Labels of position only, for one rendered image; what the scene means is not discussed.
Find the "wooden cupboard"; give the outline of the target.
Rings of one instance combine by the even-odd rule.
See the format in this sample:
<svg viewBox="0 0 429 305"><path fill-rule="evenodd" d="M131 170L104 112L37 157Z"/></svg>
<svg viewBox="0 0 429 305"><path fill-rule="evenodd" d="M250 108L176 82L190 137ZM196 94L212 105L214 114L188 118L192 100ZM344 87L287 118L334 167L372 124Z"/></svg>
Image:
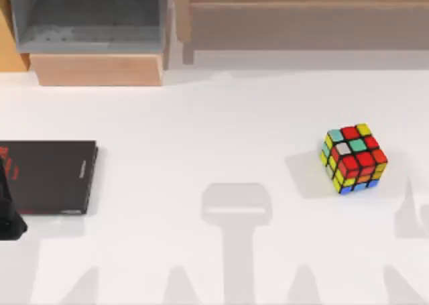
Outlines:
<svg viewBox="0 0 429 305"><path fill-rule="evenodd" d="M16 50L10 0L0 0L0 72L26 72L29 54Z"/></svg>

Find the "wooden open shelf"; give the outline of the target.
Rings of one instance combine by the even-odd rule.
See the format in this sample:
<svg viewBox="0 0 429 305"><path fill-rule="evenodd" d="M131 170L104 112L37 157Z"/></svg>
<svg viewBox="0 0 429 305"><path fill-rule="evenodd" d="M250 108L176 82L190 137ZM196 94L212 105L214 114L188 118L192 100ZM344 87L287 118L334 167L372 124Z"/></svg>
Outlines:
<svg viewBox="0 0 429 305"><path fill-rule="evenodd" d="M174 0L183 61L197 50L429 50L429 0Z"/></svg>

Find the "grey pierced drawer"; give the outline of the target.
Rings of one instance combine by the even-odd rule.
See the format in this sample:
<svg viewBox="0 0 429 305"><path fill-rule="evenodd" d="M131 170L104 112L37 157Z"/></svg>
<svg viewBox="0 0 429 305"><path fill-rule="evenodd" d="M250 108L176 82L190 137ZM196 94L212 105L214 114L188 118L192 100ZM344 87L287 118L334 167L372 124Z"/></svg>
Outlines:
<svg viewBox="0 0 429 305"><path fill-rule="evenodd" d="M17 49L30 54L153 54L168 0L10 0Z"/></svg>

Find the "black book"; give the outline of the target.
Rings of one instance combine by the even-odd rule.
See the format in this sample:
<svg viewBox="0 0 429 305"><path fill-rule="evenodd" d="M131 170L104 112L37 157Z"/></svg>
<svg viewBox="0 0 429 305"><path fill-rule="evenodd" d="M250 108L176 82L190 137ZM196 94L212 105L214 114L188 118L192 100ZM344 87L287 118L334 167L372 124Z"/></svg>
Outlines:
<svg viewBox="0 0 429 305"><path fill-rule="evenodd" d="M85 215L95 140L0 140L0 159L15 207L25 215Z"/></svg>

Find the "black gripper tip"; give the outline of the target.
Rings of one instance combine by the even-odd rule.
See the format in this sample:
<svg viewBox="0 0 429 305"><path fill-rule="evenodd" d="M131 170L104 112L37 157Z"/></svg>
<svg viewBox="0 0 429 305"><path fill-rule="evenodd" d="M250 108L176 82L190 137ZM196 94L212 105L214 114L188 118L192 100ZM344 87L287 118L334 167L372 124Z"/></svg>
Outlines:
<svg viewBox="0 0 429 305"><path fill-rule="evenodd" d="M0 241L17 241L27 232L27 224L17 212L0 158Z"/></svg>

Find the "pale wooden drawer front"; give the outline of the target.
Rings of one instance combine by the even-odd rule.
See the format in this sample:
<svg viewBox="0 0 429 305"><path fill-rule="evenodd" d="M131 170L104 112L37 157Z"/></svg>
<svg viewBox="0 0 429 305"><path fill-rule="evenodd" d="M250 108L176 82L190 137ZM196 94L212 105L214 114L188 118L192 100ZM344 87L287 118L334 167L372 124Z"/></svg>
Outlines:
<svg viewBox="0 0 429 305"><path fill-rule="evenodd" d="M31 54L42 86L160 86L162 54Z"/></svg>

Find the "multicoloured puzzle cube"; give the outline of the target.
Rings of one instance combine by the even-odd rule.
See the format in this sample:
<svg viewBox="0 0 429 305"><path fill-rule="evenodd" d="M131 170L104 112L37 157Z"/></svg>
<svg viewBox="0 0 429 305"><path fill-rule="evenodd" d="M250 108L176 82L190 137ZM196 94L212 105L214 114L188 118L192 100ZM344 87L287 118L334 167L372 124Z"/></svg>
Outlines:
<svg viewBox="0 0 429 305"><path fill-rule="evenodd" d="M366 123L327 131L320 160L340 195L376 187L388 164Z"/></svg>

